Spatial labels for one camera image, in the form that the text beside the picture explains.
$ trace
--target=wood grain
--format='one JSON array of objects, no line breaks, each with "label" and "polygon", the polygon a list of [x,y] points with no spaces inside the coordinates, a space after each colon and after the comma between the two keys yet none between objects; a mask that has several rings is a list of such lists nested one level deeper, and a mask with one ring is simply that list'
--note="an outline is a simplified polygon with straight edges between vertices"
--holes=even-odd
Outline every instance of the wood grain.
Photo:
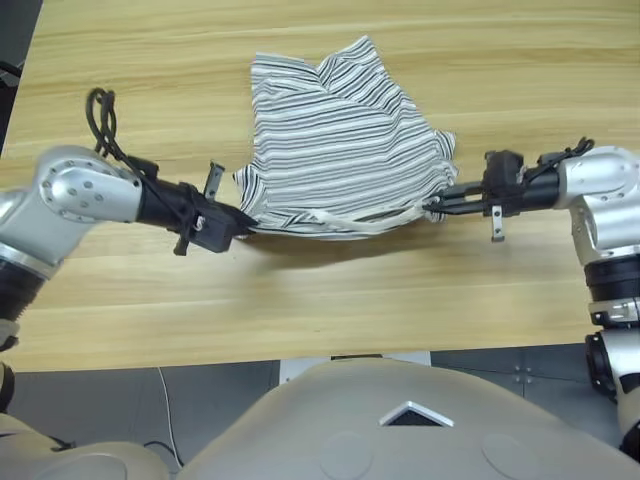
[{"label": "wood grain", "polygon": [[[251,159],[256,51],[318,62],[369,34],[394,79],[458,134],[461,180],[483,154],[590,135],[640,149],[635,0],[47,0],[0,162],[30,182],[39,153],[92,145],[83,103],[118,94],[125,151],[201,185]],[[237,202],[226,180],[221,199]],[[369,241],[256,237],[214,255],[140,225],[96,228],[21,319],[19,371],[184,365],[580,342],[594,330],[568,215],[472,216]]]}]

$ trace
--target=white cable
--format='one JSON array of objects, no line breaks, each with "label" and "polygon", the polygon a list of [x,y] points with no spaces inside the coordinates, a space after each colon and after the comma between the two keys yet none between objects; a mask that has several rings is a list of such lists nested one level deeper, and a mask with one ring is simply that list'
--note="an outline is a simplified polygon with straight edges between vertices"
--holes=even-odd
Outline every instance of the white cable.
[{"label": "white cable", "polygon": [[[24,65],[24,62],[26,62],[26,60],[21,61],[18,65],[16,65],[16,67],[21,69]],[[0,78],[4,77],[5,75],[9,75],[9,72],[0,73]]]},{"label": "white cable", "polygon": [[164,378],[164,373],[162,372],[162,368],[158,368],[158,373],[160,374],[160,380],[162,380],[162,388],[164,389],[164,399],[167,404],[167,424],[169,425],[169,440],[171,441],[171,448],[173,448],[173,459],[176,461],[176,465],[178,465],[178,469],[182,470],[182,465],[180,464],[180,460],[178,460],[178,448],[176,447],[176,440],[173,436],[173,421],[171,420],[171,402],[169,401],[169,390],[167,389],[167,382]]}]

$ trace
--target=striped shirt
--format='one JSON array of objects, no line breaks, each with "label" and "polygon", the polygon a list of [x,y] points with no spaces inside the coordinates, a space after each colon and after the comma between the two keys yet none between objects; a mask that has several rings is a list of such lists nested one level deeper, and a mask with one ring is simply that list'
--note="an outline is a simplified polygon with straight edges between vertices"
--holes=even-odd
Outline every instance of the striped shirt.
[{"label": "striped shirt", "polygon": [[418,218],[453,184],[455,137],[432,128],[369,39],[318,67],[257,54],[254,159],[234,174],[252,230],[366,238]]}]

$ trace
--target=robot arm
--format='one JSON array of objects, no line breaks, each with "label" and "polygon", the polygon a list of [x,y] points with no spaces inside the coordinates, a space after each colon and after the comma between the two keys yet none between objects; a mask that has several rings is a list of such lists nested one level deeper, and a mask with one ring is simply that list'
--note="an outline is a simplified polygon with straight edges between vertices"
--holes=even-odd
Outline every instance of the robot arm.
[{"label": "robot arm", "polygon": [[[95,101],[102,106],[100,128],[92,117]],[[163,227],[179,235],[174,253],[186,255],[190,242],[224,252],[233,237],[248,234],[255,223],[215,201],[222,167],[211,164],[203,194],[193,185],[162,181],[156,164],[125,155],[115,142],[113,101],[113,92],[96,89],[89,95],[87,117],[98,138],[96,151],[53,148],[40,157],[30,187],[0,193],[0,351],[16,344],[16,320],[95,225]],[[106,154],[128,170],[107,162]]]},{"label": "robot arm", "polygon": [[[603,330],[586,338],[594,388],[618,403],[627,448],[640,439],[640,157],[618,147],[542,155],[525,168],[521,155],[488,152],[480,182],[457,185],[426,208],[492,219],[492,241],[504,240],[503,217],[569,210],[571,234],[591,292],[591,321]],[[467,200],[469,196],[479,200]]]}]

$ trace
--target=gray floor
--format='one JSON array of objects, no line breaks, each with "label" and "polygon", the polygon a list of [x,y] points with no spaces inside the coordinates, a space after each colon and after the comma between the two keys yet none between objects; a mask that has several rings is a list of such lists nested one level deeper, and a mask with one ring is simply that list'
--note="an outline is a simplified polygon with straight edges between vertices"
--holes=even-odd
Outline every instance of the gray floor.
[{"label": "gray floor", "polygon": [[[22,66],[29,50],[42,0],[0,0],[0,60]],[[0,72],[9,85],[17,83]]]},{"label": "gray floor", "polygon": [[[583,345],[432,352],[432,363],[496,383],[618,446],[615,406],[592,390],[583,352]],[[163,371],[185,461],[273,388],[279,373],[278,362]],[[78,445],[169,442],[164,394],[155,369],[18,374],[9,412],[43,433]],[[175,468],[164,450],[156,451]]]}]

